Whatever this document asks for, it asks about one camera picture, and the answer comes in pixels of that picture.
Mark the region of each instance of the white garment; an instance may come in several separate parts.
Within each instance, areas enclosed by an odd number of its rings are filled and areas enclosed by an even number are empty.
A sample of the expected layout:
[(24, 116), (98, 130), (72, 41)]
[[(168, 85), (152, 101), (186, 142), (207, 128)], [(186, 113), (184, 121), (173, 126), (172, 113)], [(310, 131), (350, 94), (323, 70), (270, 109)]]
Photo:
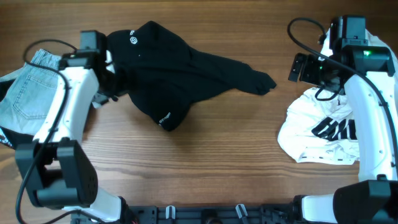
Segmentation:
[[(321, 51), (322, 54), (327, 56), (333, 54), (329, 49), (329, 33), (330, 31), (327, 33), (327, 38)], [(383, 41), (368, 31), (366, 31), (366, 38), (369, 41), (369, 45), (388, 47)], [(396, 69), (395, 77), (398, 78), (397, 57), (392, 51), (391, 54)], [(318, 101), (315, 99), (317, 91), (318, 88), (307, 90), (289, 106), (286, 121), (278, 135), (278, 143), (297, 162), (351, 165), (354, 161), (359, 160), (359, 146), (354, 134), (350, 135), (349, 121), (354, 119), (354, 117), (347, 98), (346, 96), (338, 95), (330, 101)], [(318, 97), (329, 98), (331, 95), (332, 93), (329, 91), (322, 91)], [(336, 134), (339, 130), (338, 126), (332, 129), (331, 136), (334, 141), (314, 135), (314, 133), (317, 133), (314, 128), (322, 127), (321, 122), (324, 121), (323, 124), (325, 124), (326, 119), (330, 124), (337, 122), (338, 124), (342, 123), (341, 125), (345, 127), (338, 134)], [(326, 126), (317, 135), (325, 134), (325, 131), (327, 132)], [(347, 135), (346, 139), (341, 137), (343, 133)]]

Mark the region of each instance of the wood grain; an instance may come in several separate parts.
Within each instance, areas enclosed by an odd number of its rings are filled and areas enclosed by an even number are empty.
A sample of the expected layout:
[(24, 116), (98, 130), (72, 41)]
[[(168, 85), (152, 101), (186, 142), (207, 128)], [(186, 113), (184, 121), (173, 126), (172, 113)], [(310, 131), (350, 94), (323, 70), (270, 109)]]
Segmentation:
[[(153, 20), (192, 47), (246, 62), (278, 84), (265, 96), (231, 90), (199, 102), (170, 133), (128, 96), (92, 111), (83, 148), (100, 186), (130, 205), (282, 203), (298, 194), (330, 194), (358, 181), (358, 164), (297, 164), (277, 143), (287, 107), (310, 87), (287, 81), (295, 54), (303, 50), (288, 38), (286, 25), (295, 17), (312, 17), (328, 26), (333, 16), (362, 14), (369, 31), (397, 51), (397, 1), (43, 2), (49, 1), (0, 5), (0, 75), (22, 66), (22, 52), (35, 40), (62, 39), (78, 46), (81, 30), (109, 34)], [(294, 32), (320, 50), (316, 28), (297, 25)], [(68, 50), (42, 47), (55, 54)], [(13, 150), (0, 146), (0, 223), (16, 223), (21, 177), (13, 158)], [(22, 212), (32, 223), (59, 214), (32, 208), (27, 197)]]

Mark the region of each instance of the white logo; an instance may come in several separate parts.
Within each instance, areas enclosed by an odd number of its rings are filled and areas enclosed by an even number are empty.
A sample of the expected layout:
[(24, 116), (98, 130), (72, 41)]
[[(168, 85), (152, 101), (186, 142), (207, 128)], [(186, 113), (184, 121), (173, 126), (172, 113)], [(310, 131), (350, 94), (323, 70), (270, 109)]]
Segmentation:
[(137, 38), (135, 38), (135, 37), (131, 37), (131, 38), (130, 38), (130, 42), (131, 42), (132, 44), (136, 44), (136, 43), (138, 42), (138, 40), (137, 40)]
[(160, 121), (159, 121), (159, 125), (161, 125), (162, 123), (163, 123), (163, 121), (165, 121), (167, 118), (169, 118), (170, 117), (170, 112), (166, 115), (166, 117), (164, 117), (164, 118), (162, 118)]

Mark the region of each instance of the blue denim jeans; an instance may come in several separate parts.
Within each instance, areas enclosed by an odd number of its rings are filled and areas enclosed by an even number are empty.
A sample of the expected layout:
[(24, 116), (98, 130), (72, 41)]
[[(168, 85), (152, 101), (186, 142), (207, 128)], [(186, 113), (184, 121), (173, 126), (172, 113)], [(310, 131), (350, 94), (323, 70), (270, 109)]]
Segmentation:
[[(40, 49), (32, 63), (58, 69), (60, 56)], [(0, 77), (0, 82), (15, 79), (0, 102), (0, 126), (21, 134), (35, 135), (49, 112), (58, 75), (49, 70), (25, 64), (22, 68)]]

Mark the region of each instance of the jeans pocket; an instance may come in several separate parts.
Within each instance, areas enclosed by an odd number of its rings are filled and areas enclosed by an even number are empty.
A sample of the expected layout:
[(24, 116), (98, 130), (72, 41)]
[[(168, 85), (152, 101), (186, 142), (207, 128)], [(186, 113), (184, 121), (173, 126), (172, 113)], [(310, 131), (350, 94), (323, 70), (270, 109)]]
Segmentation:
[(45, 119), (56, 90), (56, 82), (46, 82), (34, 75), (28, 75), (13, 107), (25, 119)]

